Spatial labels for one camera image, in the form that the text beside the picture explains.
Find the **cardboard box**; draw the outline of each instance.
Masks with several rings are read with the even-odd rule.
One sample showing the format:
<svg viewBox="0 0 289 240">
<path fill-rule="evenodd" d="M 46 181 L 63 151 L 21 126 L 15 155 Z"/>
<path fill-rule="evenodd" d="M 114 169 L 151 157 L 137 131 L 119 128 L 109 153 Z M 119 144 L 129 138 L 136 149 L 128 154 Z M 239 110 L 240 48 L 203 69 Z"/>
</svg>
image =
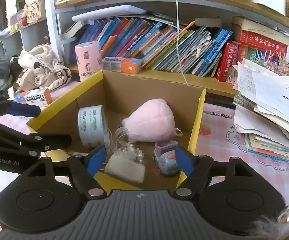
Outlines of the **cardboard box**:
<svg viewBox="0 0 289 240">
<path fill-rule="evenodd" d="M 108 127 L 112 131 L 121 127 L 121 121 L 129 117 L 143 103 L 150 99 L 166 100 L 174 114 L 175 126 L 183 136 L 175 137 L 180 146 L 195 153 L 202 117 L 206 89 L 185 84 L 143 78 L 112 71 L 99 71 L 74 87 L 53 104 L 31 119 L 27 125 L 39 133 L 68 133 L 72 137 L 71 146 L 63 150 L 46 152 L 53 161 L 64 161 L 73 152 L 88 153 L 80 141 L 77 116 L 82 107 L 103 105 Z M 164 176 L 152 159 L 155 143 L 139 142 L 136 147 L 145 154 L 146 172 L 142 184 L 127 184 L 99 171 L 95 179 L 109 193 L 112 189 L 145 190 L 169 189 L 174 192 L 184 174 Z"/>
<path fill-rule="evenodd" d="M 21 104 L 44 107 L 52 103 L 48 87 L 18 93 L 14 100 Z"/>
<path fill-rule="evenodd" d="M 141 59 L 126 57 L 105 57 L 103 69 L 126 74 L 137 74 L 141 70 Z"/>
</svg>

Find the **plush toy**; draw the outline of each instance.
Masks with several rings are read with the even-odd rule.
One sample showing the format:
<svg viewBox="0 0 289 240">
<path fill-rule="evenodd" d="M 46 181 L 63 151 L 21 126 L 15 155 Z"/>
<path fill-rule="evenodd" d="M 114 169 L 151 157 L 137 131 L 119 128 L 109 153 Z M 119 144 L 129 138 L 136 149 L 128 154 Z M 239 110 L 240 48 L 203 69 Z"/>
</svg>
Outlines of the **plush toy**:
<svg viewBox="0 0 289 240">
<path fill-rule="evenodd" d="M 173 113 L 163 99 L 145 102 L 129 118 L 124 119 L 122 125 L 131 143 L 159 142 L 182 136 L 181 131 L 175 128 Z"/>
</svg>

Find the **orange and white box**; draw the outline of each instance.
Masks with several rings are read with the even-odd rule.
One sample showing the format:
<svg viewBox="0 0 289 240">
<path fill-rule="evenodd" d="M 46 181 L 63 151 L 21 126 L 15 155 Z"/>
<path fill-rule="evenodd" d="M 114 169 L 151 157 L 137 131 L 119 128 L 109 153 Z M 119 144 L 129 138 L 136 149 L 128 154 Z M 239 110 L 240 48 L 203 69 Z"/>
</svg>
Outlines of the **orange and white box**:
<svg viewBox="0 0 289 240">
<path fill-rule="evenodd" d="M 126 57 L 105 57 L 103 69 L 115 72 L 137 74 L 141 70 L 141 59 Z"/>
<path fill-rule="evenodd" d="M 21 104 L 44 107 L 52 103 L 48 87 L 22 92 L 15 96 L 14 100 Z"/>
</svg>

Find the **white cable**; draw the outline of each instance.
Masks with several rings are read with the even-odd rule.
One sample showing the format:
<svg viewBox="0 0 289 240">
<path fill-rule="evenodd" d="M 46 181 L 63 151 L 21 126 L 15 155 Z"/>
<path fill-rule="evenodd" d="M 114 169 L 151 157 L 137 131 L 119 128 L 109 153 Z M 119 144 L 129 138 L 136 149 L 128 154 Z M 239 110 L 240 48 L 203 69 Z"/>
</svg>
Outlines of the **white cable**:
<svg viewBox="0 0 289 240">
<path fill-rule="evenodd" d="M 176 3 L 176 7 L 177 7 L 177 44 L 176 44 L 176 50 L 177 50 L 178 62 L 179 62 L 181 74 L 182 74 L 182 76 L 183 76 L 183 78 L 185 80 L 185 83 L 187 85 L 189 85 L 188 82 L 187 82 L 187 79 L 185 78 L 185 75 L 184 75 L 184 72 L 183 72 L 183 69 L 182 69 L 182 65 L 181 65 L 181 61 L 180 61 L 180 55 L 179 55 L 180 33 L 179 33 L 179 6 L 178 6 L 178 0 L 175 0 L 175 3 Z"/>
</svg>

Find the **metal screw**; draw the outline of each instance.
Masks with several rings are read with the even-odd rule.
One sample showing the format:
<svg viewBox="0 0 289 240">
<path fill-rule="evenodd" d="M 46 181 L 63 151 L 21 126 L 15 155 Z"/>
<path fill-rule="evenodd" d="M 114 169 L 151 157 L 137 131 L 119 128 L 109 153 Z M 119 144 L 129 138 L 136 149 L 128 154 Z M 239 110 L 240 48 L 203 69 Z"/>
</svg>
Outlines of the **metal screw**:
<svg viewBox="0 0 289 240">
<path fill-rule="evenodd" d="M 29 154 L 30 154 L 31 156 L 36 156 L 36 155 L 37 155 L 37 153 L 36 153 L 35 151 L 29 151 Z"/>
<path fill-rule="evenodd" d="M 92 188 L 88 191 L 88 194 L 93 197 L 99 197 L 104 193 L 104 191 L 100 188 Z"/>
<path fill-rule="evenodd" d="M 179 196 L 189 196 L 189 195 L 191 195 L 192 191 L 188 188 L 183 187 L 183 188 L 178 188 L 176 190 L 176 193 Z"/>
</svg>

